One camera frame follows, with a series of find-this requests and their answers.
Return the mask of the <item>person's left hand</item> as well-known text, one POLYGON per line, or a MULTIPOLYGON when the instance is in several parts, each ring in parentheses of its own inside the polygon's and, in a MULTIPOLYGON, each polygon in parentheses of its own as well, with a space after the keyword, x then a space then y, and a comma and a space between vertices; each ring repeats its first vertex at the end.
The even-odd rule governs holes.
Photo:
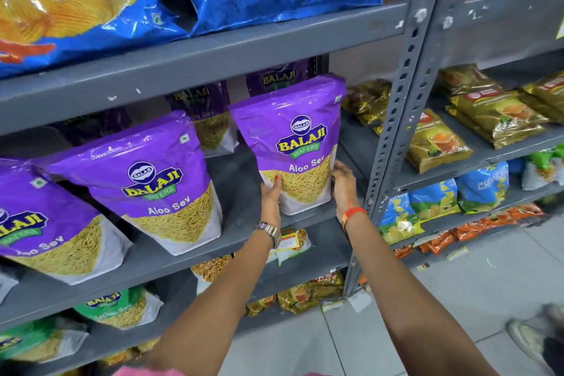
POLYGON ((261 219, 260 221, 266 221, 271 223, 278 228, 281 228, 281 216, 278 202, 273 202, 270 199, 271 188, 267 186, 264 182, 261 183, 261 219))

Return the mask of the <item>person's right hand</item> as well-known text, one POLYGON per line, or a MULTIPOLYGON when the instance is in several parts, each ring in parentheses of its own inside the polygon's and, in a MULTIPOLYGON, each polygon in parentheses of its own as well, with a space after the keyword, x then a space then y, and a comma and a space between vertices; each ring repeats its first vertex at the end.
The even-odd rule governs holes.
POLYGON ((352 169, 338 159, 335 159, 332 173, 339 173, 341 175, 340 196, 339 201, 336 202, 337 218, 341 221, 341 216, 347 209, 361 206, 357 197, 356 177, 352 169))

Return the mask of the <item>purple snack packet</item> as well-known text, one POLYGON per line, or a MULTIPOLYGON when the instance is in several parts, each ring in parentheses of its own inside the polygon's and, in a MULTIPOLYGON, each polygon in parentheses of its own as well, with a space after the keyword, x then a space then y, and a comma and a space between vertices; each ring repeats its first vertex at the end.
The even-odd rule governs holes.
POLYGON ((331 199, 344 78, 318 75, 229 106, 268 186, 281 180, 280 210, 292 216, 331 199))
POLYGON ((194 124, 183 111, 34 163, 87 187, 95 201, 173 256, 221 236, 221 205, 194 124))
POLYGON ((0 158, 0 256, 72 286, 117 269, 131 246, 30 161, 0 158))
POLYGON ((124 108, 111 108, 58 121, 48 126, 57 130, 72 146, 81 146, 131 126, 124 108))
POLYGON ((239 144, 229 113, 227 81, 186 88, 165 96, 172 110, 183 110, 192 120, 206 158, 235 152, 239 144))
POLYGON ((249 95, 255 97, 289 87, 310 77, 310 59, 273 66, 246 75, 249 95))

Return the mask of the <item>person's right forearm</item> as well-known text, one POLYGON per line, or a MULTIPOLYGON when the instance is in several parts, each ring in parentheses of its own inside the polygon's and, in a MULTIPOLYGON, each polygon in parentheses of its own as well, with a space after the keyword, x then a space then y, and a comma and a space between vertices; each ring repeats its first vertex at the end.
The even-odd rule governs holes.
POLYGON ((439 300, 397 259, 367 215, 347 234, 408 376, 499 376, 439 300))

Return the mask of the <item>person's left forearm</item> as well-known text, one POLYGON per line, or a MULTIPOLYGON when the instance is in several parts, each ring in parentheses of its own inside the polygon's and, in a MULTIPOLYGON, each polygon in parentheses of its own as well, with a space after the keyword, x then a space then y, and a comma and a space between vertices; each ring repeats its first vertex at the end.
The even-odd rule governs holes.
POLYGON ((254 231, 212 285, 165 331, 143 367, 218 376, 272 247, 272 237, 254 231))

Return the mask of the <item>orange wristband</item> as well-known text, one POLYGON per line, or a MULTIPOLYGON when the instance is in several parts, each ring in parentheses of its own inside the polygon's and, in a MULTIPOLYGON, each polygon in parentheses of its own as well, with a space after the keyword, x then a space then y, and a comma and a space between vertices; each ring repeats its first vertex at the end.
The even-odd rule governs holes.
POLYGON ((347 233, 347 224, 349 220, 355 216, 356 214, 364 214, 367 215, 367 211, 362 207, 351 207, 347 209, 341 216, 341 226, 345 233, 347 233))

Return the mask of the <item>silver wristwatch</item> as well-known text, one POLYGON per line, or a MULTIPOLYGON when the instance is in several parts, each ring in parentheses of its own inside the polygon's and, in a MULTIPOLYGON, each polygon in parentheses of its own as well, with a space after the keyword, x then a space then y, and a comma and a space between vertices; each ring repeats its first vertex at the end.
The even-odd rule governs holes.
POLYGON ((281 243, 281 230, 266 221, 260 221, 255 230, 264 231, 272 239, 272 250, 276 250, 281 243))

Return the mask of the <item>blue and yellow chips packet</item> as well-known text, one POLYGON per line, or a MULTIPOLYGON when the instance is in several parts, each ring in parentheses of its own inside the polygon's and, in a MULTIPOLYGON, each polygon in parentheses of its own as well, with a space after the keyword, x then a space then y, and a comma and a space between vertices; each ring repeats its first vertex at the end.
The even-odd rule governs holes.
POLYGON ((461 212, 454 179, 422 187, 408 193, 412 209, 421 222, 461 212))
POLYGON ((389 245, 425 232, 419 216, 411 206, 408 193, 389 199, 378 230, 389 245))
POLYGON ((490 212, 505 200, 510 186, 506 161, 455 177, 458 204, 465 214, 490 212))

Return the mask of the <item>gold tea packet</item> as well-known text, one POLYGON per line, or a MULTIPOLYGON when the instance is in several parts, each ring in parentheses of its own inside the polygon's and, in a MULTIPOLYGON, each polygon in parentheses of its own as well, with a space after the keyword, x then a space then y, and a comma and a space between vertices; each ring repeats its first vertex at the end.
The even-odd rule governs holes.
POLYGON ((564 124, 564 70, 545 76, 522 87, 523 91, 543 102, 564 124))
POLYGON ((503 90, 499 83, 483 73, 475 63, 440 69, 434 88, 448 96, 488 89, 503 90))
POLYGON ((406 159, 418 173, 459 162, 472 156, 473 150, 432 109, 422 111, 406 159))
POLYGON ((348 87, 342 108, 352 114, 363 126, 384 123, 390 100, 392 82, 385 79, 365 81, 348 87))
POLYGON ((539 135, 549 123, 546 116, 526 105, 516 92, 500 88, 452 95, 445 110, 494 149, 539 135))

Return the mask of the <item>white and yellow snack packet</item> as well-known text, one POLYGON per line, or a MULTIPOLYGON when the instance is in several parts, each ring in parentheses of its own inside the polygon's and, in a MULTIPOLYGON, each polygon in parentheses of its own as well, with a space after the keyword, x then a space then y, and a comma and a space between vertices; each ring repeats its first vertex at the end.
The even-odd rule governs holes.
POLYGON ((197 278, 196 294, 200 295, 203 293, 217 279, 226 264, 233 258, 233 254, 228 254, 191 266, 191 272, 197 278))

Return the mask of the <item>gold snack packet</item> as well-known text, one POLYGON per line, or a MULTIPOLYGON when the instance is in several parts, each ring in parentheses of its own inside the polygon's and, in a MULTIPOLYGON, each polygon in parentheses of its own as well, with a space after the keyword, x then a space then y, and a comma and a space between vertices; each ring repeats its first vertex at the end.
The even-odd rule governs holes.
POLYGON ((320 305, 326 299, 338 298, 343 293, 345 280, 339 269, 291 287, 277 294, 282 310, 299 315, 320 305))
POLYGON ((133 346, 126 350, 113 353, 99 360, 98 364, 102 367, 112 367, 116 365, 123 365, 132 360, 138 360, 140 358, 143 358, 150 351, 152 351, 152 349, 159 342, 159 340, 160 337, 154 338, 152 340, 133 346))
POLYGON ((277 299, 277 294, 274 294, 247 304, 245 307, 244 316, 254 317, 259 315, 265 309, 273 306, 277 302, 277 299))

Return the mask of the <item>row of orange packets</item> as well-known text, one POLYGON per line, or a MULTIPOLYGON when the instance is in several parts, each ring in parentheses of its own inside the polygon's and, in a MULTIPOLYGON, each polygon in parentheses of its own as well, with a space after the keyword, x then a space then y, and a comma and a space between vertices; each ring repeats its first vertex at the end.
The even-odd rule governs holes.
POLYGON ((505 210, 496 211, 488 217, 473 221, 449 230, 433 234, 429 239, 419 239, 411 244, 393 249, 396 258, 403 259, 408 255, 420 252, 438 256, 453 244, 461 244, 490 233, 497 228, 523 225, 546 216, 546 212, 536 203, 520 204, 505 210))

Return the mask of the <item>grey metal shelf rack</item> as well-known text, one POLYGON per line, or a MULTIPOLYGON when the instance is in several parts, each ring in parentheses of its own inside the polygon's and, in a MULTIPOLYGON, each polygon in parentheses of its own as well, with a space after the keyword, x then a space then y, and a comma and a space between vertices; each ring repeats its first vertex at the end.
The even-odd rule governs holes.
POLYGON ((372 77, 392 81, 391 98, 378 136, 353 126, 346 113, 342 147, 366 180, 365 208, 379 226, 390 198, 449 178, 522 157, 564 141, 564 126, 544 125, 532 137, 499 149, 471 126, 448 114, 439 89, 441 69, 475 63, 506 89, 564 68, 564 38, 556 38, 564 0, 385 0, 383 14, 352 27, 363 38, 332 70, 351 82, 372 77), (409 146, 424 110, 433 109, 473 149, 469 159, 430 168, 410 167, 409 146))
MULTIPOLYGON (((411 0, 384 0, 384 5, 273 23, 205 37, 180 40, 64 67, 46 73, 0 80, 0 153, 29 158, 57 152, 64 143, 44 125, 88 111, 135 103, 138 121, 160 116, 166 103, 156 98, 180 88, 231 79, 264 67, 320 56, 328 71, 328 53, 400 36, 411 0)), ((69 286, 30 269, 19 270, 19 284, 0 306, 0 329, 12 328, 68 310, 85 299, 123 287, 149 283, 164 301, 153 323, 120 331, 93 324, 80 350, 43 365, 1 364, 0 376, 55 376, 92 363, 161 334, 195 297, 194 264, 236 251, 259 216, 259 177, 251 151, 240 145, 234 154, 209 162, 223 209, 223 234, 180 256, 172 256, 150 237, 111 221, 133 239, 117 270, 69 286)))

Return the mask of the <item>green and white snack packet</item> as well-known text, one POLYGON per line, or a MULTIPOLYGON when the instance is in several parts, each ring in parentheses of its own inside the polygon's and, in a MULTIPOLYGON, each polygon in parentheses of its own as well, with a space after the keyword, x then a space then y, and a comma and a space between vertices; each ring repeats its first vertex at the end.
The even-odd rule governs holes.
POLYGON ((556 183, 564 187, 564 144, 524 157, 521 189, 527 192, 556 183))

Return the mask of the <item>pink garment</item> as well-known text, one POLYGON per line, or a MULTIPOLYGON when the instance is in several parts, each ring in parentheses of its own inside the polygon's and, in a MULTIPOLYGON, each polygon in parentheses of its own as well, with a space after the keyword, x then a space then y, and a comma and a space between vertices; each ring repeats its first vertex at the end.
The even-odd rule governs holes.
POLYGON ((154 370, 148 367, 122 366, 111 376, 185 376, 177 369, 154 370))

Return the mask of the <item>grey shoe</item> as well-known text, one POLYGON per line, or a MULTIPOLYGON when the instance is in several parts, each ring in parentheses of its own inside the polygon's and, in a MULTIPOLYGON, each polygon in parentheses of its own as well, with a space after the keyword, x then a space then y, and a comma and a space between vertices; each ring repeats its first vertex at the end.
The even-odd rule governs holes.
POLYGON ((555 336, 545 335, 515 318, 508 321, 506 331, 526 356, 546 367, 553 376, 564 376, 564 304, 546 304, 544 314, 555 327, 555 336))

